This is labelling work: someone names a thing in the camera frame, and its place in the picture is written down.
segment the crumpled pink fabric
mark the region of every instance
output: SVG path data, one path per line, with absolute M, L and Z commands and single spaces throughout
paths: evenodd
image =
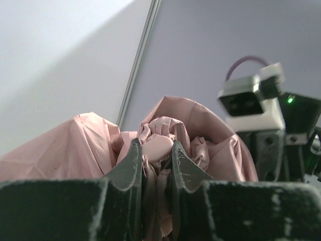
M 187 155 L 217 180 L 258 181 L 251 155 L 240 138 L 214 113 L 190 99 L 165 96 L 141 122 L 138 132 L 95 113 L 70 119 L 0 157 L 0 180 L 99 178 L 127 154 L 132 139 L 142 145 L 158 135 L 178 140 Z M 164 196 L 170 156 L 149 163 L 142 218 L 146 238 L 162 240 L 172 231 Z

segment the white wall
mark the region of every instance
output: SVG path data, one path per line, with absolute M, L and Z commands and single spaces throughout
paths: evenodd
M 79 113 L 116 122 L 150 3 L 0 1 L 0 155 Z

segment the black plastic part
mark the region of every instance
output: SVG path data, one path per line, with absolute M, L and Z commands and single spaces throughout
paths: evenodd
M 318 128 L 315 129 L 315 132 L 311 135 L 308 143 L 303 147 L 305 172 L 309 175 L 314 175 L 314 172 L 316 175 L 319 175 L 320 173 L 319 169 L 317 169 L 317 166 L 319 165 L 321 156 L 318 156 L 316 153 L 313 153 L 311 151 L 311 147 L 313 142 L 315 141 L 316 136 L 318 136 L 319 140 L 321 140 L 321 130 L 319 130 Z
M 106 177 L 0 184 L 0 240 L 141 240 L 138 140 Z
M 287 159 L 286 151 L 283 151 L 281 172 L 279 175 L 279 182 L 289 182 L 290 181 L 290 171 L 289 171 L 289 161 Z
M 172 152 L 173 240 L 211 240 L 211 224 L 205 195 L 199 187 L 213 178 L 186 155 L 181 143 Z
M 174 241 L 321 237 L 321 195 L 313 186 L 215 181 L 178 142 L 173 146 L 172 185 Z
M 238 132 L 249 149 L 259 181 L 277 181 L 284 150 L 284 131 Z
M 260 90 L 265 99 L 279 98 L 281 89 L 278 83 L 278 77 L 272 76 L 268 79 L 261 80 Z
M 291 182 L 303 182 L 305 175 L 302 146 L 285 147 Z
M 287 133 L 307 133 L 308 137 L 321 115 L 321 100 L 286 92 L 279 98 Z

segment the gray wall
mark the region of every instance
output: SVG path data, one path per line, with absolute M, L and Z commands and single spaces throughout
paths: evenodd
M 193 99 L 224 117 L 218 91 L 229 67 L 249 54 L 281 62 L 288 91 L 320 97 L 321 2 L 163 0 L 123 130 L 137 130 L 164 95 Z M 232 78 L 260 67 L 244 63 Z
M 117 121 L 151 0 L 0 0 L 0 156 L 84 112 Z

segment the worn black surface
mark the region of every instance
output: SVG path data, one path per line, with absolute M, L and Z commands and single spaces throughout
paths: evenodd
M 178 142 L 172 181 L 173 240 L 320 240 L 321 196 L 310 185 L 215 181 Z
M 5 182 L 0 186 L 1 241 L 141 239 L 141 148 L 104 178 Z

